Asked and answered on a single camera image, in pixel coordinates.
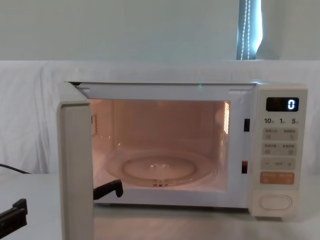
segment black object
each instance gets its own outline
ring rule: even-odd
[[[268,112],[297,112],[299,110],[298,97],[268,97],[265,110]]]
[[[242,161],[241,173],[242,174],[248,173],[248,161]]]
[[[27,225],[27,200],[20,199],[12,208],[0,214],[0,239]]]
[[[114,180],[93,189],[93,200],[100,199],[112,191],[115,191],[115,194],[118,198],[124,194],[121,180]]]
[[[3,168],[6,168],[6,169],[10,169],[10,170],[19,172],[19,173],[21,173],[21,174],[30,174],[30,172],[22,171],[22,170],[20,170],[20,169],[17,169],[17,168],[15,168],[15,167],[8,166],[8,165],[2,164],[2,163],[0,163],[0,167],[3,167]]]
[[[69,83],[71,83],[73,86],[79,86],[80,84],[82,84],[82,81],[73,81]]]
[[[243,131],[250,132],[250,118],[244,119]]]

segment white microwave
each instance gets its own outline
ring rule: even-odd
[[[93,187],[114,180],[123,195],[95,202],[296,213],[304,85],[64,82],[59,91],[66,239],[92,239]]]

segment white backdrop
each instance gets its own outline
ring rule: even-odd
[[[302,171],[320,174],[320,61],[231,61],[202,66],[0,62],[0,163],[32,173],[58,171],[59,82],[163,80],[306,83],[309,92]]]

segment black cable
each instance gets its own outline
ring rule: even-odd
[[[14,167],[12,167],[12,166],[8,166],[8,165],[5,165],[5,164],[1,164],[1,163],[0,163],[0,167],[3,167],[3,168],[6,168],[6,169],[10,169],[10,170],[19,172],[19,173],[21,173],[21,174],[31,174],[30,172],[22,171],[22,170],[20,170],[20,169],[17,169],[17,168],[14,168]]]

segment open microwave door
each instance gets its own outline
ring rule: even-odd
[[[89,100],[68,82],[57,109],[63,240],[93,240],[93,162]]]

